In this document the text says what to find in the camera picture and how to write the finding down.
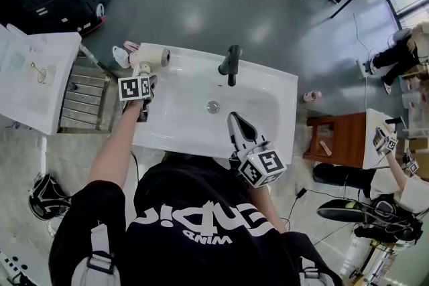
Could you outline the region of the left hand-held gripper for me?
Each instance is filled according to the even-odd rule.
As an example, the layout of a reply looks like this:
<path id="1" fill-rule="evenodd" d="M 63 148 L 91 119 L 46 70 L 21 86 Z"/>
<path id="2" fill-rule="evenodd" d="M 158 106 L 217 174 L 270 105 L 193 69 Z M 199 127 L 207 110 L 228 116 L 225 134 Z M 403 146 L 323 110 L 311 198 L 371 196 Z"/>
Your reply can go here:
<path id="1" fill-rule="evenodd" d="M 125 112 L 130 102 L 142 100 L 143 106 L 137 122 L 146 123 L 149 115 L 149 104 L 154 97 L 154 89 L 157 83 L 158 77 L 155 74 L 118 79 L 119 100 L 122 112 Z"/>

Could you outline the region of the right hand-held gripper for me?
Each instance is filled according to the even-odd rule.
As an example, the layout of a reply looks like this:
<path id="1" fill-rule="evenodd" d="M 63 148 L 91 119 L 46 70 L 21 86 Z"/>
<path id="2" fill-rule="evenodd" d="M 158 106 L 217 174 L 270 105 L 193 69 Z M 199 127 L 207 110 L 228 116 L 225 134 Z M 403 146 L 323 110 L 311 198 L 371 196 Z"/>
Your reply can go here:
<path id="1" fill-rule="evenodd" d="M 275 146 L 265 141 L 258 126 L 243 115 L 231 112 L 227 118 L 229 137 L 235 151 L 229 159 L 231 169 L 253 188 L 275 182 L 286 170 Z"/>

